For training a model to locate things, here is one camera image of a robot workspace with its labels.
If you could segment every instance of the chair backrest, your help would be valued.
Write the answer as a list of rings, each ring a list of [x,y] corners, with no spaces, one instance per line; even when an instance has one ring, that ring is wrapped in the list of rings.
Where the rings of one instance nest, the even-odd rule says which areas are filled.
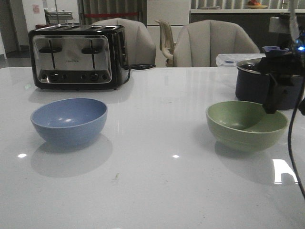
[[[155,20],[160,25],[160,50],[162,54],[167,58],[166,66],[173,67],[173,33],[171,25],[166,20]]]
[[[156,45],[143,23],[128,19],[113,18],[97,21],[93,23],[93,25],[124,26],[129,65],[138,63],[155,63],[157,52]]]
[[[216,67],[221,53],[259,53],[259,48],[239,25],[204,20],[182,28],[173,57],[176,67]]]

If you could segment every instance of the toaster lever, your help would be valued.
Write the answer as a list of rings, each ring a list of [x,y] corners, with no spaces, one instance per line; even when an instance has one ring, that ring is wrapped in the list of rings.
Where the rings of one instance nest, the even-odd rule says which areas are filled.
[[[91,49],[91,48],[84,48],[81,50],[83,54],[98,54],[102,51],[102,48],[98,49]]]
[[[56,53],[56,52],[61,52],[62,48],[49,48],[49,47],[44,47],[42,49],[39,49],[40,53]]]

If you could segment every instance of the toaster logo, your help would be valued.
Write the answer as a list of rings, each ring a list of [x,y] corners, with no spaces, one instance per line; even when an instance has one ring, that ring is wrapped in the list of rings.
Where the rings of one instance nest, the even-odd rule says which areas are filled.
[[[70,60],[66,60],[67,63],[78,63],[79,61],[76,60],[76,61],[70,61]]]

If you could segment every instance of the green bowl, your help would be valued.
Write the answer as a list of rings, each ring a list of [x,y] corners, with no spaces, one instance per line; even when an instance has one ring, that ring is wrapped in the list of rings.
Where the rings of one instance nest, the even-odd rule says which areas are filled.
[[[273,146],[288,126],[283,113],[266,114],[261,104],[246,101],[213,104],[206,109],[206,119],[218,141],[245,152]]]

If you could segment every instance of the red strip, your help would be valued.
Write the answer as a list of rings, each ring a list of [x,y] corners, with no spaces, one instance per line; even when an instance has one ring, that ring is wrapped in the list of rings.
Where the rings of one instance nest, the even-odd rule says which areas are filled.
[[[114,18],[114,17],[127,17],[138,16],[138,12],[132,13],[104,13],[104,14],[85,14],[86,18]]]

